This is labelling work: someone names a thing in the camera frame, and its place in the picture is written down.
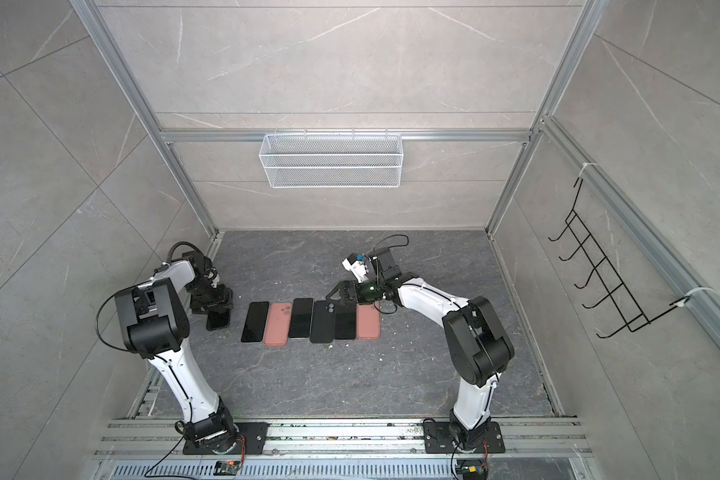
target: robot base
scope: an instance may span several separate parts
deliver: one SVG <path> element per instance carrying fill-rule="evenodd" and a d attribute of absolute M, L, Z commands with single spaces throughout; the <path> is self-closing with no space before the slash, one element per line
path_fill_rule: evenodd
<path fill-rule="evenodd" d="M 236 423 L 235 425 L 237 426 L 237 435 L 246 437 L 246 455 L 261 455 L 264 452 L 264 442 L 266 441 L 269 423 L 250 422 Z M 225 455 L 240 455 L 240 452 L 242 452 L 242 443 L 237 442 Z M 211 448 L 197 447 L 190 440 L 184 443 L 182 453 L 184 455 L 216 455 Z"/>
<path fill-rule="evenodd" d="M 424 449 L 427 453 L 453 453 L 456 441 L 451 434 L 450 422 L 424 421 Z M 480 426 L 480 432 L 470 432 L 469 439 L 459 445 L 462 452 L 483 453 L 483 440 L 488 447 L 488 453 L 505 453 L 504 437 L 501 428 L 496 422 L 486 422 Z"/>

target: black phone case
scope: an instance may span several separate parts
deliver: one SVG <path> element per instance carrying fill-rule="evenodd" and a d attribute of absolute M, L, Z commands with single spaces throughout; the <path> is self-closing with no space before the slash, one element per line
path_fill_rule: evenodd
<path fill-rule="evenodd" d="M 336 303 L 336 325 L 333 337 L 336 340 L 354 340 L 358 331 L 357 305 Z"/>
<path fill-rule="evenodd" d="M 336 306 L 333 302 L 318 300 L 312 304 L 312 329 L 309 341 L 312 343 L 330 343 L 336 323 Z"/>
<path fill-rule="evenodd" d="M 305 339 L 309 337 L 312 327 L 312 299 L 297 298 L 291 310 L 291 326 L 288 328 L 289 339 Z"/>
<path fill-rule="evenodd" d="M 266 318 L 269 315 L 269 302 L 251 302 L 248 305 L 246 324 L 242 328 L 240 341 L 254 343 L 264 340 Z"/>

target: black mounting plate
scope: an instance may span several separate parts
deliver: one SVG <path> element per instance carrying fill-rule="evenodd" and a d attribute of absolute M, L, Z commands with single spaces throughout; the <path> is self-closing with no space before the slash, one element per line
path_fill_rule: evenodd
<path fill-rule="evenodd" d="M 238 435 L 246 437 L 246 455 L 261 455 L 264 453 L 264 442 L 266 442 L 266 433 L 269 429 L 269 423 L 266 422 L 249 422 L 236 423 Z M 240 442 L 225 455 L 240 455 L 242 444 Z M 194 442 L 184 442 L 184 455 L 216 455 L 210 448 L 195 447 Z"/>
<path fill-rule="evenodd" d="M 448 430 L 448 422 L 423 422 L 424 449 L 427 453 L 453 453 L 454 441 Z M 501 428 L 496 422 L 488 422 L 482 435 L 476 437 L 472 445 L 463 447 L 462 450 L 475 449 L 475 453 L 483 453 L 483 440 L 488 446 L 488 453 L 505 453 L 504 436 L 501 435 Z"/>

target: black wire rack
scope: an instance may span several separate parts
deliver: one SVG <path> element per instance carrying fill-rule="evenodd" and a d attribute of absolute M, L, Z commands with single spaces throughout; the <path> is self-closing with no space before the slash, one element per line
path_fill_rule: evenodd
<path fill-rule="evenodd" d="M 610 258 L 608 258 L 608 255 L 605 254 L 605 251 L 600 246 L 600 244 L 597 242 L 597 239 L 594 237 L 594 235 L 592 235 L 592 232 L 590 232 L 590 229 L 586 226 L 584 220 L 582 220 L 582 218 L 576 212 L 576 202 L 579 199 L 579 193 L 581 193 L 581 185 L 582 185 L 581 178 L 577 178 L 576 183 L 574 183 L 574 188 L 577 188 L 576 197 L 574 198 L 574 204 L 570 208 L 570 212 L 568 212 L 568 215 L 565 217 L 565 228 L 563 228 L 563 231 L 560 232 L 560 235 L 558 235 L 557 238 L 554 238 L 554 239 L 551 237 L 547 237 L 547 238 L 549 238 L 549 240 L 552 242 L 557 242 L 560 238 L 563 237 L 563 235 L 567 231 L 569 231 L 571 233 L 571 235 L 573 235 L 573 237 L 576 239 L 576 242 L 578 243 L 578 247 L 576 248 L 576 250 L 574 250 L 574 252 L 570 256 L 568 256 L 568 258 L 563 258 L 562 256 L 558 256 L 558 258 L 560 258 L 560 260 L 562 260 L 563 262 L 567 262 L 568 260 L 574 258 L 574 255 L 576 255 L 576 253 L 578 253 L 579 250 L 584 252 L 586 259 L 589 261 L 590 265 L 592 266 L 592 270 L 590 270 L 590 274 L 586 278 L 586 282 L 584 282 L 583 285 L 580 286 L 579 284 L 574 283 L 574 286 L 576 286 L 577 289 L 582 290 L 582 289 L 586 288 L 586 286 L 589 285 L 590 280 L 592 280 L 593 276 L 596 276 L 597 279 L 600 281 L 600 284 L 603 285 L 603 288 L 605 289 L 605 292 L 606 292 L 606 294 L 603 298 L 601 298 L 595 304 L 590 305 L 590 306 L 587 306 L 583 303 L 581 305 L 586 309 L 593 309 L 593 308 L 599 306 L 602 302 L 605 302 L 606 300 L 610 300 L 614 304 L 616 311 L 619 312 L 619 316 L 621 316 L 621 320 L 624 324 L 608 335 L 601 335 L 601 334 L 597 333 L 597 336 L 601 339 L 611 338 L 612 336 L 614 336 L 618 332 L 624 330 L 625 328 L 631 332 L 636 332 L 636 331 L 640 330 L 641 328 L 643 328 L 644 326 L 650 325 L 653 321 L 658 320 L 662 316 L 664 316 L 667 313 L 671 312 L 672 310 L 678 308 L 680 306 L 679 302 L 681 302 L 683 299 L 687 300 L 688 297 L 685 296 L 681 299 L 675 300 L 674 302 L 670 303 L 670 308 L 668 308 L 667 310 L 664 310 L 662 313 L 654 316 L 653 318 L 649 318 L 648 315 L 645 314 L 645 311 L 643 311 L 643 307 L 640 306 L 640 304 L 637 302 L 637 300 L 635 300 L 635 297 L 632 294 L 632 292 L 630 291 L 630 288 L 626 285 L 626 283 L 624 282 L 624 279 L 621 278 L 621 274 L 619 274 L 619 271 L 614 267 L 614 264 L 611 263 Z M 572 223 L 575 220 L 578 220 L 578 223 L 581 225 L 581 227 L 586 232 L 586 236 L 583 239 L 580 238 L 581 232 L 579 233 L 579 235 L 577 235 L 576 232 L 574 231 L 574 229 L 571 227 Z M 593 255 L 590 255 L 586 251 L 586 248 L 584 247 L 585 243 L 588 240 L 590 240 L 590 242 L 593 245 L 595 245 L 595 247 L 603 255 L 602 260 L 599 260 L 597 263 L 595 263 L 592 260 Z M 611 289 L 606 284 L 606 282 L 603 278 L 605 272 L 601 273 L 600 270 L 598 270 L 601 267 L 602 268 L 609 267 L 610 270 L 613 271 L 613 274 L 617 278 L 617 284 L 614 288 Z M 617 302 L 616 299 L 614 298 L 614 294 L 617 292 L 620 292 L 620 290 L 623 290 L 624 292 L 626 292 L 629 295 L 629 297 L 634 302 L 634 305 L 637 308 L 637 311 L 639 312 L 631 320 L 626 319 L 626 317 L 624 316 L 624 311 L 619 306 L 619 302 Z"/>

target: gray marble floor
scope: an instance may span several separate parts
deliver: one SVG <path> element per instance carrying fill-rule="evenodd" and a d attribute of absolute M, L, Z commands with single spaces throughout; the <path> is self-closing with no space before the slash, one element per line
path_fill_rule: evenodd
<path fill-rule="evenodd" d="M 283 347 L 240 343 L 248 304 L 323 298 L 352 278 L 341 262 L 369 250 L 392 232 L 231 231 L 214 264 L 235 293 L 228 329 L 207 332 L 192 321 L 190 341 L 208 383 L 236 416 L 446 416 L 458 375 L 442 328 L 418 312 L 382 317 L 378 340 L 312 344 L 290 339 Z M 528 338 L 510 303 L 499 266 L 481 231 L 405 232 L 411 244 L 393 249 L 403 271 L 455 295 L 485 296 L 515 347 L 492 404 L 496 416 L 550 416 Z M 169 389 L 161 389 L 154 416 L 178 417 Z"/>

